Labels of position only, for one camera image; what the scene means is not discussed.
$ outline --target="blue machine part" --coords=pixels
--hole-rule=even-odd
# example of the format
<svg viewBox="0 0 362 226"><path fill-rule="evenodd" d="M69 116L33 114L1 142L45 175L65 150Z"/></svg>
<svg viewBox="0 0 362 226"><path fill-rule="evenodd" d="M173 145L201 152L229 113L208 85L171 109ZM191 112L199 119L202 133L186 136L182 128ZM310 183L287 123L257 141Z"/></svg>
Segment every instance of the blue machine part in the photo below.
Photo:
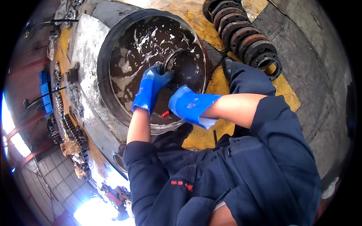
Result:
<svg viewBox="0 0 362 226"><path fill-rule="evenodd" d="M48 82L50 82L50 74L46 71L39 72L39 79L40 79L40 93L41 95L45 95L49 93L49 86ZM43 106L45 108L46 115L50 115L53 113L53 106L51 105L50 95L47 95L42 98L43 99Z"/></svg>

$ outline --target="forearm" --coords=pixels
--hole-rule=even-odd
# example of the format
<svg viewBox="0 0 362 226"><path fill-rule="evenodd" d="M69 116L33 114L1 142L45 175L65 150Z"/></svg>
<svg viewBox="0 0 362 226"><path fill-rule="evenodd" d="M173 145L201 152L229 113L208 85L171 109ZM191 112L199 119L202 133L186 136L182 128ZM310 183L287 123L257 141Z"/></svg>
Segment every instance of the forearm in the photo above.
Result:
<svg viewBox="0 0 362 226"><path fill-rule="evenodd" d="M225 95L208 107L202 117L225 119L250 129L259 101L264 97L251 93Z"/></svg>
<svg viewBox="0 0 362 226"><path fill-rule="evenodd" d="M151 126L148 110L136 107L127 134L127 144L132 141L151 141Z"/></svg>

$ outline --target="window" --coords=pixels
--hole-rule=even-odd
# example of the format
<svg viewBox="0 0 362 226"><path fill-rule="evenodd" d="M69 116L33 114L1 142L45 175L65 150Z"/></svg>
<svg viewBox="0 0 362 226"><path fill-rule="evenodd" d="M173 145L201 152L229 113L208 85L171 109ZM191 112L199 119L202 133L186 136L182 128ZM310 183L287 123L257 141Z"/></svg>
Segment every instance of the window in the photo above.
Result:
<svg viewBox="0 0 362 226"><path fill-rule="evenodd" d="M8 106L6 105L6 102L5 102L4 93L3 93L3 101L2 101L2 108L1 108L1 123L3 124L3 129L5 130L5 132L7 134L9 134L13 129L15 129L14 122L10 116ZM14 144L16 149L18 149L20 154L22 156L24 156L24 158L31 153L30 149L24 143L24 141L21 138L19 133L16 133L10 140Z"/></svg>

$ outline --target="red tool handle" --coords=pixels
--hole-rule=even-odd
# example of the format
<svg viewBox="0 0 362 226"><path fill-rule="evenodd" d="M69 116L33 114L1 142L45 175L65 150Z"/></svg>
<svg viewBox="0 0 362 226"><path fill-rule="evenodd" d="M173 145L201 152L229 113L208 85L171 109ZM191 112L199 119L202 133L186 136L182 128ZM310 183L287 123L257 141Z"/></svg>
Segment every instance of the red tool handle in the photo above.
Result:
<svg viewBox="0 0 362 226"><path fill-rule="evenodd" d="M161 118L166 118L166 117L168 117L170 114L172 114L172 111L171 111L171 110L165 111L165 112L161 115Z"/></svg>

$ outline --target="hand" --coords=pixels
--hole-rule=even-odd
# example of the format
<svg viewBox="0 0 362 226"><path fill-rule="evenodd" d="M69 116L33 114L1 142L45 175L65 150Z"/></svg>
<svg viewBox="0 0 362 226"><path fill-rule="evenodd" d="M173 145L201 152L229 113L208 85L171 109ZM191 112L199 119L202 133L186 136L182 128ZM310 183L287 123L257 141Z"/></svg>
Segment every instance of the hand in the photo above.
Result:
<svg viewBox="0 0 362 226"><path fill-rule="evenodd" d="M148 110L148 115L152 114L159 90L173 78L173 73L170 71L160 75L160 69L161 65L159 64L150 67L144 72L139 90L131 106L132 112L134 112L136 107L140 107Z"/></svg>
<svg viewBox="0 0 362 226"><path fill-rule="evenodd" d="M221 95L196 94L187 85L180 87L168 102L170 110L180 119L209 129L217 119L201 117Z"/></svg>

